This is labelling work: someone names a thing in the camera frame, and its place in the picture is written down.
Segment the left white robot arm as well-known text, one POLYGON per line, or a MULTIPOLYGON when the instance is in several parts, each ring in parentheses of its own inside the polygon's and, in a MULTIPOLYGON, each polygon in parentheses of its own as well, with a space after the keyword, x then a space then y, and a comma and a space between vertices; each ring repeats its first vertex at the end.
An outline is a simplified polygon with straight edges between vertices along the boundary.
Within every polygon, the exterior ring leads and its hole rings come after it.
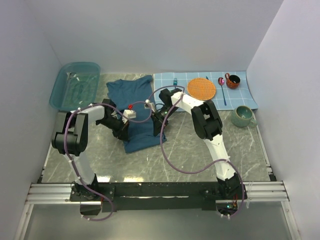
POLYGON ((129 140, 129 120, 136 117, 130 106, 116 110, 110 99, 102 103, 91 103, 75 111, 59 111, 55 122, 51 144, 68 161, 74 177, 75 190, 88 201, 97 199, 100 193, 97 175, 92 170, 86 155, 89 138, 89 125, 103 125, 115 138, 129 140))

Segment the blue t shirt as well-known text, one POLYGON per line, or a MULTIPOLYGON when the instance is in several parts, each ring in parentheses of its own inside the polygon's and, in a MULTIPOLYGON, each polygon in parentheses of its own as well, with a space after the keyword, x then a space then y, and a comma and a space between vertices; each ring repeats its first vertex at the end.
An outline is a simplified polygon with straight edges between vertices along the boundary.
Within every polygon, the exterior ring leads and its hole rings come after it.
MULTIPOLYGON (((145 109, 144 102, 152 94, 151 75, 143 76, 137 80, 118 79, 113 82, 106 83, 108 88, 108 98, 111 99, 118 110, 123 111, 130 104, 137 103, 133 106, 136 112, 135 121, 147 119, 150 115, 150 110, 145 109)), ((152 119, 148 119, 143 123, 130 122, 128 127, 129 141, 124 142, 124 150, 127 154, 134 153, 146 148, 157 146, 160 144, 160 139, 166 142, 165 135, 154 136, 154 124, 152 119)))

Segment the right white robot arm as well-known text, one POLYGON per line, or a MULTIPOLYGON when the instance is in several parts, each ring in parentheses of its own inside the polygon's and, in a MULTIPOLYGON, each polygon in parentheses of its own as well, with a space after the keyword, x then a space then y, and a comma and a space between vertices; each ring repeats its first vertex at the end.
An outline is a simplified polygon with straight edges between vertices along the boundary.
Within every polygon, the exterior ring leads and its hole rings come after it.
MULTIPOLYGON (((230 199, 237 194, 245 195, 242 178, 231 163, 224 145, 223 123, 215 104, 211 100, 201 101, 191 97, 180 88, 169 90, 165 86, 158 90, 163 107, 160 110, 152 111, 153 135, 161 135, 168 125, 168 118, 172 113, 179 108, 183 109, 191 115, 196 135, 208 147, 212 158, 212 163, 209 166, 215 165, 219 195, 224 199, 230 199)), ((201 173, 209 166, 194 173, 201 173)))

